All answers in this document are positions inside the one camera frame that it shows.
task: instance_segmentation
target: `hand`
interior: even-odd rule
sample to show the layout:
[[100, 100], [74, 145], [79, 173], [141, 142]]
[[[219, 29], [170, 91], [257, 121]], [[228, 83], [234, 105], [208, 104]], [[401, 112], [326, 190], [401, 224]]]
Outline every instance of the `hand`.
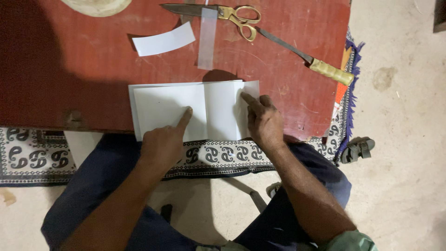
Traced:
[[252, 139], [264, 151], [286, 147], [283, 141], [282, 115], [269, 96], [260, 96], [260, 102], [245, 92], [241, 96], [248, 104], [248, 129]]
[[165, 126], [144, 134], [137, 167], [149, 175], [161, 175], [172, 168], [183, 155], [183, 135], [193, 110], [189, 107], [177, 127]]

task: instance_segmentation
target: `person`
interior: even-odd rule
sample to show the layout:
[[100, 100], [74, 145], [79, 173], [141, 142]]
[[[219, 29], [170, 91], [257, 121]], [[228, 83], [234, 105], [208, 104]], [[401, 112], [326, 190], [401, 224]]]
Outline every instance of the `person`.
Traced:
[[376, 250], [343, 208], [351, 184], [305, 143], [286, 144], [280, 112], [267, 95], [248, 103], [248, 129], [276, 168], [282, 186], [266, 209], [223, 247], [177, 232], [146, 197], [182, 157], [188, 108], [176, 127], [131, 135], [106, 134], [47, 213], [42, 233], [51, 250], [288, 251]]

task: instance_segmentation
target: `brass scissors handle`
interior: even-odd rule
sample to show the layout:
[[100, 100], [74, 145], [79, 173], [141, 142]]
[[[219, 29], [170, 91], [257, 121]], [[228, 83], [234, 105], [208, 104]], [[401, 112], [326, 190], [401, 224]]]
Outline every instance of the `brass scissors handle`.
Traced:
[[[241, 9], [253, 10], [257, 14], [257, 18], [249, 19], [249, 18], [237, 16], [237, 12]], [[226, 7], [226, 6], [219, 6], [219, 19], [231, 20], [234, 24], [236, 24], [239, 27], [240, 34], [246, 40], [248, 40], [250, 42], [252, 42], [256, 38], [257, 31], [255, 28], [251, 27], [248, 24], [256, 24], [256, 23], [260, 22], [261, 18], [262, 17], [260, 15], [260, 12], [251, 6], [241, 6], [241, 7], [238, 7], [237, 9], [233, 9], [231, 7]], [[251, 32], [251, 35], [249, 37], [246, 37], [243, 34], [243, 27], [247, 27], [249, 29], [249, 31]]]

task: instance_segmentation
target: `knife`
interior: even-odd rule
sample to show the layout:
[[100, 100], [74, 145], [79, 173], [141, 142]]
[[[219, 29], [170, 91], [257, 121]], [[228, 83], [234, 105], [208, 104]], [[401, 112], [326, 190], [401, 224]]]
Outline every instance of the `knife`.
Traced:
[[349, 86], [353, 82], [355, 75], [353, 75], [349, 72], [342, 71], [334, 66], [331, 66], [330, 64], [327, 64], [326, 62], [323, 62], [319, 59], [315, 59], [315, 58], [309, 56], [308, 54], [301, 52], [300, 50], [294, 48], [290, 44], [287, 44], [280, 38], [274, 36], [273, 34], [269, 33], [268, 31], [266, 31], [264, 29], [261, 29], [259, 27], [256, 27], [256, 29], [260, 34], [264, 35], [266, 38], [280, 44], [281, 46], [283, 46], [283, 47], [287, 48], [288, 50], [299, 55], [303, 60], [305, 60], [310, 65], [309, 68], [311, 70], [313, 70], [317, 73], [320, 73], [326, 77], [329, 77], [333, 80], [336, 80], [339, 83], [346, 85], [346, 86]]

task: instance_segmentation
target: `round wooden object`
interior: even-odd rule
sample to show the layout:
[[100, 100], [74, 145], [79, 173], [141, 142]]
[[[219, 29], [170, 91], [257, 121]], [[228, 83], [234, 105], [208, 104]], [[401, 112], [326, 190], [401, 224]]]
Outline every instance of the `round wooden object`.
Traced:
[[91, 17], [108, 17], [124, 10], [132, 0], [61, 0], [73, 10]]

